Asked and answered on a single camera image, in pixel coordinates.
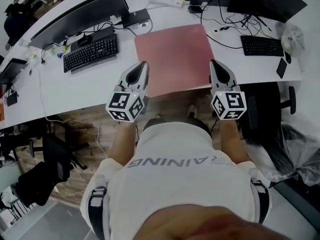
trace wooden floor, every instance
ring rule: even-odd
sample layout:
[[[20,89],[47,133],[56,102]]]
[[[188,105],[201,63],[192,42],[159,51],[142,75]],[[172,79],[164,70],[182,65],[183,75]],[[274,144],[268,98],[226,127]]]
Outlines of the wooden floor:
[[[212,117],[212,111],[210,108],[211,99],[212,96],[210,95],[209,89],[183,91],[152,98],[148,102],[146,113],[141,114],[137,119],[139,134],[141,134],[147,121],[155,118],[158,114],[168,120],[185,118],[190,104],[195,104],[197,106],[197,118],[206,123],[211,130],[211,127],[216,121],[216,118]],[[100,128],[99,143],[108,154],[118,122],[111,119],[105,110],[104,104],[62,113],[58,116],[63,120],[73,119],[83,122],[93,122]],[[86,170],[81,170],[78,167],[73,169],[70,172],[70,178],[68,181],[57,185],[59,193],[53,191],[51,196],[78,206],[80,205],[83,193],[74,193],[82,192],[86,189],[92,175],[97,170],[100,162],[106,158],[106,155],[98,146],[98,129],[96,127],[91,123],[74,121],[68,121],[67,123],[71,127],[69,139],[72,144],[76,145],[86,142],[89,144],[88,148],[81,149],[74,153],[78,160],[88,168]],[[51,123],[51,126],[56,135],[59,138],[64,139],[64,129],[57,123]],[[213,129],[212,145],[215,149],[220,149],[219,126],[218,121]],[[35,140],[34,146],[41,147],[42,140]],[[36,152],[35,158],[32,158],[28,147],[19,147],[16,149],[16,153],[19,158],[18,164],[23,172],[29,171],[37,163],[43,161],[42,152]]]

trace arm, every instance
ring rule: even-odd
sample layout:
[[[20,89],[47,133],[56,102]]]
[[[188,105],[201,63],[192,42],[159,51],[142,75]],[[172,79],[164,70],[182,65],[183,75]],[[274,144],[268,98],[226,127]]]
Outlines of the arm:
[[[116,130],[108,158],[125,166],[135,153],[136,123],[122,122]]]
[[[221,151],[235,163],[248,161],[247,152],[240,139],[235,120],[220,121]]]

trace black office chair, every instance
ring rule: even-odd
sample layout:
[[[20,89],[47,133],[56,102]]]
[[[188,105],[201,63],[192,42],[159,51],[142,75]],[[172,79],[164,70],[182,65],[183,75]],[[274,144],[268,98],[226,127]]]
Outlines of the black office chair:
[[[241,84],[245,93],[247,111],[239,119],[242,135],[245,139],[260,142],[273,137],[281,125],[281,109],[290,107],[296,112],[296,93],[289,86],[289,100],[282,102],[277,82]]]
[[[44,162],[21,175],[13,187],[14,194],[26,207],[33,203],[45,205],[54,187],[70,177],[74,168],[71,163],[76,163],[83,170],[87,168],[72,155],[66,143],[53,134],[45,134],[42,145],[40,148],[32,146],[32,150],[43,151]]]

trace pink mouse pad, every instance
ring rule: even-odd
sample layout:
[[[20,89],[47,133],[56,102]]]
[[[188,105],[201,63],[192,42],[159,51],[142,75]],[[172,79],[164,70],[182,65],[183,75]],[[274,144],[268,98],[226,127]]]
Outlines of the pink mouse pad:
[[[141,34],[134,43],[139,61],[147,61],[150,68],[147,96],[209,84],[209,64],[214,55],[201,24]]]

